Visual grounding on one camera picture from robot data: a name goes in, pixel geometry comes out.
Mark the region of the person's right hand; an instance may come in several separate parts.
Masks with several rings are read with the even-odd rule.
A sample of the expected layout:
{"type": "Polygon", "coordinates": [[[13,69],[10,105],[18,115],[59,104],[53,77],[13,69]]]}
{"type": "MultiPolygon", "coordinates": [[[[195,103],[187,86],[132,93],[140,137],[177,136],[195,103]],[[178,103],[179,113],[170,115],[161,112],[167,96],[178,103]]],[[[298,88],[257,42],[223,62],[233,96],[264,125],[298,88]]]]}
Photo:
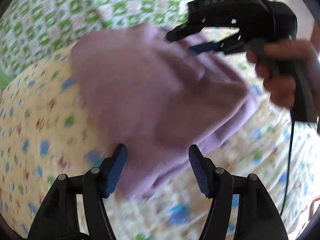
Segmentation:
{"type": "Polygon", "coordinates": [[[319,115],[319,25],[313,25],[310,40],[283,39],[263,46],[263,56],[253,50],[246,53],[247,60],[255,65],[257,76],[263,79],[270,101],[278,107],[292,109],[295,103],[296,84],[292,62],[301,64],[308,76],[313,98],[314,113],[319,115]]]}

